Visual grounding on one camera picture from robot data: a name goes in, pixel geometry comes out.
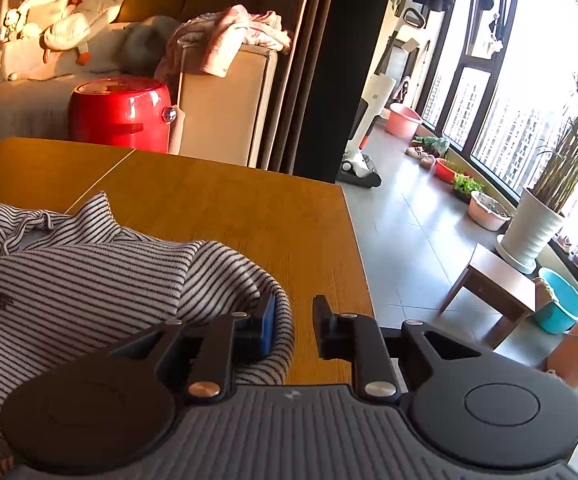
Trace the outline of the white goose plush toy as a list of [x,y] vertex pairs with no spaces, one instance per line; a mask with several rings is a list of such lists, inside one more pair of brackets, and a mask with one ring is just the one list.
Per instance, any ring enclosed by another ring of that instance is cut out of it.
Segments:
[[123,2],[70,0],[65,16],[42,33],[42,62],[48,64],[52,52],[75,49],[76,63],[86,65],[90,60],[88,42],[118,17]]

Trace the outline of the white upright vacuum cleaner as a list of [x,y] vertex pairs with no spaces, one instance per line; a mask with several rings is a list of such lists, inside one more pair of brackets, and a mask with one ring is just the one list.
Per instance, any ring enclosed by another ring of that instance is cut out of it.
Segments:
[[396,91],[396,79],[386,73],[393,50],[410,55],[420,47],[420,34],[425,29],[426,19],[413,6],[408,6],[400,14],[379,63],[369,74],[362,90],[354,126],[336,177],[339,182],[356,185],[359,188],[378,188],[381,185],[382,179],[374,162],[362,150],[374,124]]

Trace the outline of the pink clothes pile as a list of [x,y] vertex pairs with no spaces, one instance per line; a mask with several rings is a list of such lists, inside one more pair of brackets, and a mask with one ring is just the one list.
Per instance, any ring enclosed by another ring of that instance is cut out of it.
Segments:
[[205,46],[200,71],[224,78],[244,44],[288,52],[292,35],[283,28],[281,16],[275,11],[251,14],[242,4],[236,4],[222,12],[204,13],[182,23],[170,35],[154,78],[170,78],[176,70],[177,49],[195,44]]

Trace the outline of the beige storage box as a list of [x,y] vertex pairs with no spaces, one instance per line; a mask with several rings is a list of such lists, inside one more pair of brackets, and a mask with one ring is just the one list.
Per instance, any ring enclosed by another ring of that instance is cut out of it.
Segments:
[[226,76],[200,70],[204,44],[178,44],[174,77],[185,113],[179,154],[254,167],[260,152],[277,53],[243,46]]

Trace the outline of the pink bowl with soil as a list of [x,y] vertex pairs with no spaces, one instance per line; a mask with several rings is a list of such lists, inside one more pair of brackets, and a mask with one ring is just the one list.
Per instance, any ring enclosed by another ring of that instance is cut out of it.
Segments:
[[511,214],[493,197],[480,191],[472,191],[468,215],[478,226],[490,232],[499,231],[511,220]]

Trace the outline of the striped brown garment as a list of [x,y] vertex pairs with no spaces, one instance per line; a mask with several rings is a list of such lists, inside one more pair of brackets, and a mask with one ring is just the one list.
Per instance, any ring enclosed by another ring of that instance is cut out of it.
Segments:
[[[286,292],[215,240],[175,243],[116,222],[106,194],[76,214],[0,204],[0,408],[22,382],[168,320],[211,321],[276,300],[269,356],[242,385],[279,385],[294,350]],[[0,432],[0,478],[12,458]]]

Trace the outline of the red round stool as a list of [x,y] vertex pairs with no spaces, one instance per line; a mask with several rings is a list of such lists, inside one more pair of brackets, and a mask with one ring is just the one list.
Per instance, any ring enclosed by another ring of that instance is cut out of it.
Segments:
[[167,85],[146,77],[88,81],[68,101],[68,138],[75,142],[177,155],[184,122]]

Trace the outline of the teal plastic basin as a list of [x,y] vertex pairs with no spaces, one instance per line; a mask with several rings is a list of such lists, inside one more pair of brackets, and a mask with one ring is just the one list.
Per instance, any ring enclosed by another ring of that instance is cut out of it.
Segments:
[[535,284],[535,323],[545,332],[558,335],[578,321],[578,292],[560,274],[540,268]]

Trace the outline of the red planter with greens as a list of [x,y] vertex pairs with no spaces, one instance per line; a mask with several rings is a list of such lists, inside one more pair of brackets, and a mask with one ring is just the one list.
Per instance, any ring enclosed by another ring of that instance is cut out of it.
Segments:
[[485,186],[468,174],[459,171],[447,159],[437,158],[434,162],[434,176],[452,187],[452,193],[464,203],[469,203],[474,191],[483,192]]

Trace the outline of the small wooden stool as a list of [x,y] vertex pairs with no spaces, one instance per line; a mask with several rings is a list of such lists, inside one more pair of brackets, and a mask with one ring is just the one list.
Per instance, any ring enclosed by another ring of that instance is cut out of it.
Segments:
[[461,289],[467,289],[500,314],[500,319],[484,338],[492,349],[500,346],[526,318],[535,313],[533,281],[481,244],[475,245],[468,264],[449,289],[438,314],[448,308]]

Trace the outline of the grey round cushion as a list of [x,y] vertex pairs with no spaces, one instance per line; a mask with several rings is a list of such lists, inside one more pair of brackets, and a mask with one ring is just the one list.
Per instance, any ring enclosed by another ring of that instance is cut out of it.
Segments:
[[121,72],[151,78],[165,55],[167,41],[178,26],[178,21],[165,15],[153,15],[132,24],[118,58]]

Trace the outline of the pink basin far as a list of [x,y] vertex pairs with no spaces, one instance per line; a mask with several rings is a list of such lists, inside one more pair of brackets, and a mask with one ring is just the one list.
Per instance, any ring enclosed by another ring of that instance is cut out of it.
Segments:
[[422,123],[421,117],[402,103],[392,103],[389,111],[385,131],[391,136],[410,141]]

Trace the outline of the grey sofa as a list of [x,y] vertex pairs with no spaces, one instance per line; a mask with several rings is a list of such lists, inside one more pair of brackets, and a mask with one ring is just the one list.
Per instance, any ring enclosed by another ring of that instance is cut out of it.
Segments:
[[88,44],[91,59],[76,63],[74,50],[51,53],[42,62],[40,38],[6,42],[0,46],[0,141],[8,136],[65,140],[68,101],[80,84],[99,78],[128,76],[118,62],[129,27],[112,23]]

